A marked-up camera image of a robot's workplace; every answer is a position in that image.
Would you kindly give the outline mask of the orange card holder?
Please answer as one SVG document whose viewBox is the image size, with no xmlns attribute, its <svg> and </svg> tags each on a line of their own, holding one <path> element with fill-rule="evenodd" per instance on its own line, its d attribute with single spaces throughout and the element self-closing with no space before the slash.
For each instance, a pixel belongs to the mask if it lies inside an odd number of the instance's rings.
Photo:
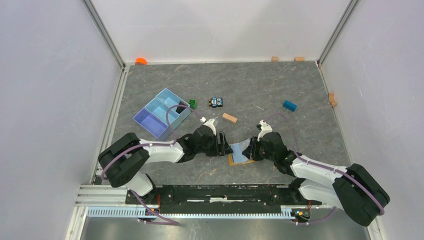
<svg viewBox="0 0 424 240">
<path fill-rule="evenodd" d="M 247 149 L 250 144 L 250 140 L 246 139 L 238 143 L 230 144 L 232 153 L 228 155 L 228 161 L 230 166 L 244 165 L 253 163 L 254 160 L 247 158 L 243 155 L 243 151 Z"/>
</svg>

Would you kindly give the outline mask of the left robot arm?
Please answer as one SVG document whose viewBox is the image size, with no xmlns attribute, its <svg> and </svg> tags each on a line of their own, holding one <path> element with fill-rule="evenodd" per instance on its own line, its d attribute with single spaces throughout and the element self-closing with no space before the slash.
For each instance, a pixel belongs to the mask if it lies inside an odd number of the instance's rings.
<svg viewBox="0 0 424 240">
<path fill-rule="evenodd" d="M 148 141 L 134 132 L 125 134 L 98 156 L 102 167 L 100 177 L 113 188 L 126 187 L 137 194 L 145 204 L 153 203 L 157 190 L 150 176 L 141 172 L 147 163 L 185 163 L 198 154 L 209 157 L 233 153 L 225 134 L 216 132 L 214 126 L 203 124 L 193 133 L 175 141 Z"/>
</svg>

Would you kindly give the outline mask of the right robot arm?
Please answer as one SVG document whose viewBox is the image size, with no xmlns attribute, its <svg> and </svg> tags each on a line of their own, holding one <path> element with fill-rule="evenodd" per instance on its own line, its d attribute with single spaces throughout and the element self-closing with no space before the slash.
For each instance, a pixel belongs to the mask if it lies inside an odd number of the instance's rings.
<svg viewBox="0 0 424 240">
<path fill-rule="evenodd" d="M 293 177 L 288 186 L 293 203 L 317 201 L 331 205 L 364 227 L 383 215 L 391 201 L 362 165 L 337 166 L 313 160 L 288 149 L 277 132 L 252 137 L 241 153 L 253 161 L 269 160 L 279 172 Z"/>
</svg>

